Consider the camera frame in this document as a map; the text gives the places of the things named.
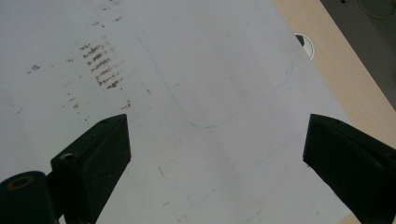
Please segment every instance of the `wooden table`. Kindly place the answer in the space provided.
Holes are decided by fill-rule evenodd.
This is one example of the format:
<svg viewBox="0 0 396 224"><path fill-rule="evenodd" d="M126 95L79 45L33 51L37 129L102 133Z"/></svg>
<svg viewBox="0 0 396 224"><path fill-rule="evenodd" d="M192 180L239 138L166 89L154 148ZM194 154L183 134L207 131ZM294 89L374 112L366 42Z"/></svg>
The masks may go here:
<svg viewBox="0 0 396 224"><path fill-rule="evenodd" d="M396 114L319 0L274 0L294 32L314 42L314 64L352 124L396 147ZM350 214L342 224L359 223Z"/></svg>

